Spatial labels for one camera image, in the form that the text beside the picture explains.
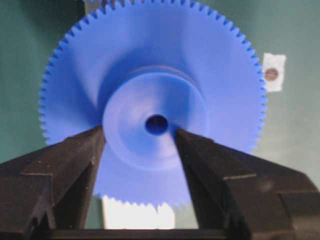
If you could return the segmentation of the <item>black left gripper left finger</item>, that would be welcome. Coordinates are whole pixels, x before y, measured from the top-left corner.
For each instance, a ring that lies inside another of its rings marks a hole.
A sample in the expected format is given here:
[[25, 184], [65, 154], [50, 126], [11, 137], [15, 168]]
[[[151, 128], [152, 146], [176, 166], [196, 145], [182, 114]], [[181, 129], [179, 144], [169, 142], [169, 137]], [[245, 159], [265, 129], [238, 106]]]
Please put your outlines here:
[[85, 227], [106, 140], [96, 126], [0, 165], [0, 237]]

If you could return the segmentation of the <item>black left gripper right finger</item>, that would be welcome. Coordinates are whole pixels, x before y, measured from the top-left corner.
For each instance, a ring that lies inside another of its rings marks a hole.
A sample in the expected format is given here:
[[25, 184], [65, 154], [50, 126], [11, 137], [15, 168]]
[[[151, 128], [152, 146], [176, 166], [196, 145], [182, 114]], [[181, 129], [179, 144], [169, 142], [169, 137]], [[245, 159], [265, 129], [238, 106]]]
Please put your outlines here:
[[320, 192], [303, 172], [178, 129], [175, 144], [201, 228], [232, 240], [317, 240]]

